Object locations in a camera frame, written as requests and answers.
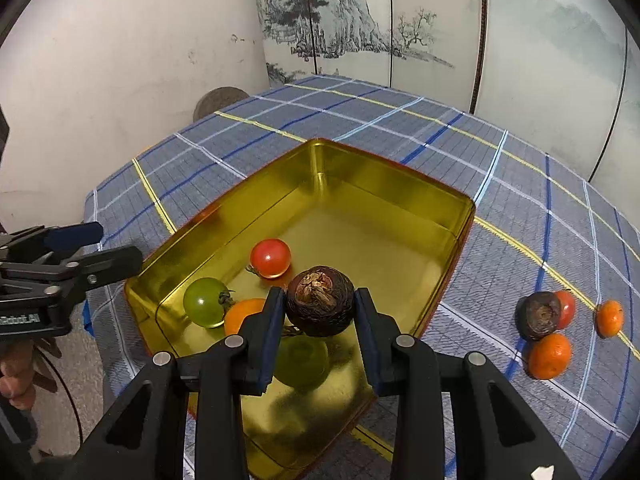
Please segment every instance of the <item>red tomato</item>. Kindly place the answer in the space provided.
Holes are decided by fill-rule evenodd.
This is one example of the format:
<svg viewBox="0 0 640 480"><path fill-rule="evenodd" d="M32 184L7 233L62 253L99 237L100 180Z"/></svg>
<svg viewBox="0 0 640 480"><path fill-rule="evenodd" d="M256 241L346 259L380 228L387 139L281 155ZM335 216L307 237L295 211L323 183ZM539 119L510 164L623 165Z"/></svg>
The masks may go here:
<svg viewBox="0 0 640 480"><path fill-rule="evenodd" d="M569 326L575 315L575 299L568 290L558 290L555 295L560 301L560 321L557 330Z"/></svg>
<svg viewBox="0 0 640 480"><path fill-rule="evenodd" d="M291 264L289 246L277 238L258 242L251 250L251 272L272 280L283 275Z"/></svg>

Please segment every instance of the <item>table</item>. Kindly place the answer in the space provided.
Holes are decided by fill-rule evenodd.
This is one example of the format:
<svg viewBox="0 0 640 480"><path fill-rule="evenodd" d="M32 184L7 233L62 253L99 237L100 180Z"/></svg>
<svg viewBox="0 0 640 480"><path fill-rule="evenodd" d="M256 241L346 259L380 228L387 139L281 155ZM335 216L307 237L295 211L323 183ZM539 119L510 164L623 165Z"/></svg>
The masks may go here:
<svg viewBox="0 0 640 480"><path fill-rule="evenodd" d="M510 132L455 108L337 76L312 76L252 96L167 137L89 193L84 219L105 237L93 249L134 243L150 254L221 193L305 139L327 137L435 177L474 198L476 219L456 272L422 337L436 351L484 352L504 371L585 479L599 478L640 411L638 231L574 172ZM518 300L570 288L577 313L564 331L574 356L555 380L522 368L513 323ZM119 393L143 366L144 345L117 283L89 306L106 379ZM598 338L593 309L625 308L620 337ZM388 478L397 401L380 399L310 475ZM455 478L444 396L446 473ZM189 418L185 478L193 477Z"/></svg>

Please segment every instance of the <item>dried fruit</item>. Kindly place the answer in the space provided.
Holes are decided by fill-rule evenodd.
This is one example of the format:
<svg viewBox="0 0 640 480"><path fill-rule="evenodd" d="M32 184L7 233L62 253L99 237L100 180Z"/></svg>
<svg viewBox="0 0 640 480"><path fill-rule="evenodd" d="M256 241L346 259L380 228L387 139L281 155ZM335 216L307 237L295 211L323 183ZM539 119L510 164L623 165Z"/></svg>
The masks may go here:
<svg viewBox="0 0 640 480"><path fill-rule="evenodd" d="M262 312L264 301L264 298L253 298L252 300L238 301L232 306L225 316L225 335L240 332L244 318Z"/></svg>
<svg viewBox="0 0 640 480"><path fill-rule="evenodd" d="M290 322L309 336L339 334L353 319L353 283L339 270L312 267L289 283L286 309Z"/></svg>
<svg viewBox="0 0 640 480"><path fill-rule="evenodd" d="M289 246L277 238L268 238L258 242L251 250L250 265L246 270L261 278L272 280L282 276L291 264Z"/></svg>
<svg viewBox="0 0 640 480"><path fill-rule="evenodd" d="M622 329L625 313L615 300L607 300L600 305L596 313L596 328L601 337L613 337Z"/></svg>
<svg viewBox="0 0 640 480"><path fill-rule="evenodd" d="M536 379L558 377L571 362L571 343L562 334L550 334L533 345L529 353L529 373Z"/></svg>
<svg viewBox="0 0 640 480"><path fill-rule="evenodd" d="M575 298L568 290L558 290L554 293L560 302L560 321L557 330L569 326L575 315Z"/></svg>
<svg viewBox="0 0 640 480"><path fill-rule="evenodd" d="M537 341L558 328L560 301L552 292L534 292L518 304L516 326L523 339Z"/></svg>

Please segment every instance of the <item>white paper scrap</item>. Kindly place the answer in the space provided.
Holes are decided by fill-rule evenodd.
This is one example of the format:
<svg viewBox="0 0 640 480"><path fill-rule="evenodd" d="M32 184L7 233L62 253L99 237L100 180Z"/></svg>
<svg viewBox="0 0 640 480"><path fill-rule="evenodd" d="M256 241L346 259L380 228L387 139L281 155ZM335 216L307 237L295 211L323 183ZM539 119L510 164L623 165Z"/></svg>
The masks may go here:
<svg viewBox="0 0 640 480"><path fill-rule="evenodd" d="M533 478L533 480L553 480L554 467L552 465L550 465L549 467L540 466L533 473L531 473L531 478Z"/></svg>

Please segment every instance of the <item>screw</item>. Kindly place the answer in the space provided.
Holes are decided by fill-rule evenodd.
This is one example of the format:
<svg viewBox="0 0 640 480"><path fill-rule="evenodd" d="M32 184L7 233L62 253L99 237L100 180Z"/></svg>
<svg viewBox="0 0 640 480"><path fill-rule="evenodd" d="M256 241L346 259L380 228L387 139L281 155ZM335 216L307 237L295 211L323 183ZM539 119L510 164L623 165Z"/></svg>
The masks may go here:
<svg viewBox="0 0 640 480"><path fill-rule="evenodd" d="M229 348L238 348L239 346L242 346L242 343L244 343L244 339L241 335L237 334L230 335L225 339L225 345Z"/></svg>
<svg viewBox="0 0 640 480"><path fill-rule="evenodd" d="M486 362L486 357L480 352L471 352L471 354L467 356L467 359L469 359L471 364L476 366L482 366Z"/></svg>
<svg viewBox="0 0 640 480"><path fill-rule="evenodd" d="M411 348L415 344L415 339L408 334L396 337L396 344L402 348Z"/></svg>
<svg viewBox="0 0 640 480"><path fill-rule="evenodd" d="M158 366L164 366L171 360L171 354L169 352L158 352L154 355L154 364Z"/></svg>

